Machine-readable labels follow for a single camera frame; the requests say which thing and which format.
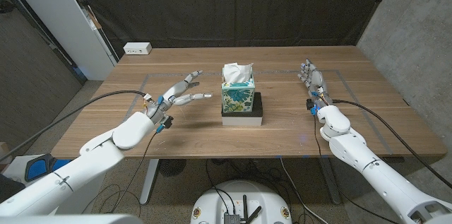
white robotic arm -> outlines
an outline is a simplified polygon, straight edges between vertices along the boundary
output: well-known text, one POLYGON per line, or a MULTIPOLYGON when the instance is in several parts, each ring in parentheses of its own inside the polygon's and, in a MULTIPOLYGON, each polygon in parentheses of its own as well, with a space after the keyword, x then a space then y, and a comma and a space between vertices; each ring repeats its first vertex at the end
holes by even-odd
POLYGON ((328 94, 317 68, 307 60, 302 70, 304 77, 301 78, 305 84, 312 82, 309 80, 312 72, 321 78, 316 84, 307 85, 314 105, 311 113, 316 113, 319 121, 325 124, 320 133, 329 142, 334 156, 361 173, 403 223, 452 223, 452 204, 420 191, 375 155, 364 138, 350 126, 350 120, 332 105, 329 98, 322 97, 328 97, 328 94))
MULTIPOLYGON (((191 73, 191 80, 201 72, 191 73)), ((151 108, 136 112, 118 127, 89 140, 81 149, 80 157, 53 173, 46 175, 34 184, 0 204, 0 216, 46 215, 69 198, 72 193, 89 183, 97 176, 114 167, 123 158, 123 151, 135 147, 146 135, 160 124, 156 133, 171 126, 172 117, 165 114, 176 97, 199 83, 182 81, 171 87, 166 94, 154 103, 150 95, 145 96, 151 108)), ((210 93, 196 94, 186 104, 195 99, 210 98, 210 93)))

tissue box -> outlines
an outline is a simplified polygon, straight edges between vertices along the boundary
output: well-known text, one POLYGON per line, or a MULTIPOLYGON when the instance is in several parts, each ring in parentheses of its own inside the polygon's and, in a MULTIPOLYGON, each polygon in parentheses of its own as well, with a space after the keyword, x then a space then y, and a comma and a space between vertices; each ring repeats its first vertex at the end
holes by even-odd
POLYGON ((243 83, 221 84, 221 98, 223 112, 251 112, 254 100, 254 77, 243 83))

black curtain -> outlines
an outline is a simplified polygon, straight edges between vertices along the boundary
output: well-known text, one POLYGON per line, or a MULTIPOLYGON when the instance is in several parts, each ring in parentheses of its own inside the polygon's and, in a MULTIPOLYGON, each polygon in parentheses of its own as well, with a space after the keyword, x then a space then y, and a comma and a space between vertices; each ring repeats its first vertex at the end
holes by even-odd
POLYGON ((354 45, 376 0, 87 0, 121 56, 153 47, 354 45))

concrete wall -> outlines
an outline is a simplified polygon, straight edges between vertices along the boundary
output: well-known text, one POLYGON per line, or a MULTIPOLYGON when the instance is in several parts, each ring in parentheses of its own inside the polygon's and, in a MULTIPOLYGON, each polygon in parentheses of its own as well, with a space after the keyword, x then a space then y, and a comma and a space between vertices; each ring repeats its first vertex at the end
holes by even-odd
POLYGON ((383 0, 357 46, 449 143, 452 0, 383 0))

power strip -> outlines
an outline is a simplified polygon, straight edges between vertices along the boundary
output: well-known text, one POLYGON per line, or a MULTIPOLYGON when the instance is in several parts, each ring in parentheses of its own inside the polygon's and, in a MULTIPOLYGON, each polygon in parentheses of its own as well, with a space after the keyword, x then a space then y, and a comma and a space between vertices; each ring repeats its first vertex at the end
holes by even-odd
POLYGON ((123 48, 126 54, 149 54, 153 47, 149 42, 127 42, 123 48))

